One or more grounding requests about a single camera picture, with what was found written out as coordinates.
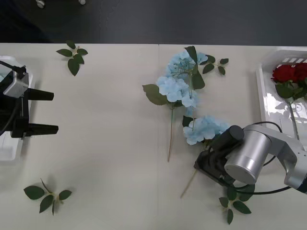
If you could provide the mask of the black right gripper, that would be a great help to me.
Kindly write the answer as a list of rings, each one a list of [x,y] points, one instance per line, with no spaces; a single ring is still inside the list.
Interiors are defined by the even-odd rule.
[[[225,164],[226,158],[215,157],[214,151],[211,154],[208,150],[205,150],[198,155],[194,168],[218,184],[225,185],[224,178],[227,176],[224,169]]]

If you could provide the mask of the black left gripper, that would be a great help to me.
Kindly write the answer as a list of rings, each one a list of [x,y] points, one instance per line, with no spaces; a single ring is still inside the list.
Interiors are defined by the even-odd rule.
[[[30,124],[29,105],[31,101],[52,101],[54,93],[37,89],[27,89],[19,98],[0,93],[0,135],[10,132],[12,138],[54,135],[59,127],[55,125]]]

